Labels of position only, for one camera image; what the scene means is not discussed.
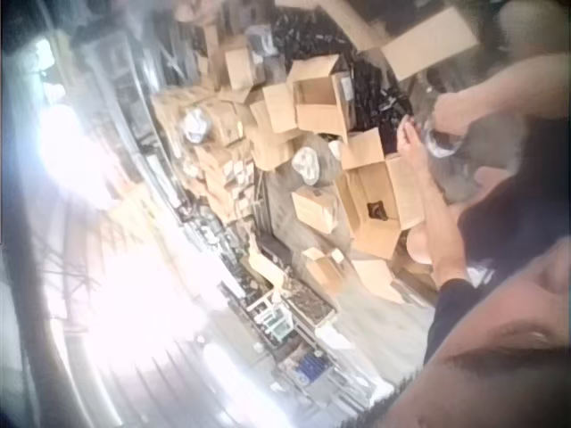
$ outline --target forearm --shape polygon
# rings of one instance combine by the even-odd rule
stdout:
[[[501,111],[564,118],[569,113],[569,61],[566,53],[537,56],[459,94],[472,103],[478,118]]]
[[[417,173],[425,211],[428,252],[433,262],[436,285],[453,278],[468,279],[462,236],[430,172]]]

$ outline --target open cardboard box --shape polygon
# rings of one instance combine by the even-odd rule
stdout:
[[[413,172],[399,155],[344,172],[335,180],[355,250],[390,259],[401,231],[424,219]],[[382,201],[386,221],[370,218],[368,203]]]
[[[299,129],[334,134],[348,141],[355,109],[349,72],[335,72],[342,67],[338,54],[294,61],[283,85],[292,85]]]

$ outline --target hand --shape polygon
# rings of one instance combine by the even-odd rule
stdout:
[[[396,131],[396,149],[407,160],[410,167],[417,173],[428,171],[428,154],[426,147],[418,137],[414,119],[410,116],[402,118]]]
[[[464,136],[470,124],[479,119],[478,106],[475,100],[472,101],[463,92],[440,95],[434,105],[434,129],[445,134]]]

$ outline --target hair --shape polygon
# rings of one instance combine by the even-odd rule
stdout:
[[[467,421],[466,427],[559,428],[571,426],[568,411],[571,397],[570,356],[571,349],[568,347],[480,349],[448,358],[444,364],[476,379],[504,381],[507,391],[523,389],[530,393],[529,406],[514,406],[513,413],[510,413],[507,404],[507,413],[503,416],[495,412],[482,412],[478,420],[472,423]],[[377,428],[389,408],[413,381],[414,376],[404,380],[391,395],[353,419],[344,421],[339,428]]]
[[[383,416],[386,414],[387,410],[393,403],[401,396],[404,390],[410,385],[410,383],[414,380],[414,375],[404,379],[398,386],[394,389],[394,391],[377,401],[371,408],[365,410],[364,412],[360,413],[358,416],[354,417],[353,419],[348,419],[341,423],[339,428],[374,428],[377,427],[379,421],[383,419]]]

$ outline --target black shirt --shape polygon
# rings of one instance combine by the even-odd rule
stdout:
[[[464,279],[451,279],[441,287],[434,321],[428,330],[425,364],[452,328],[480,301],[481,296],[480,289]]]

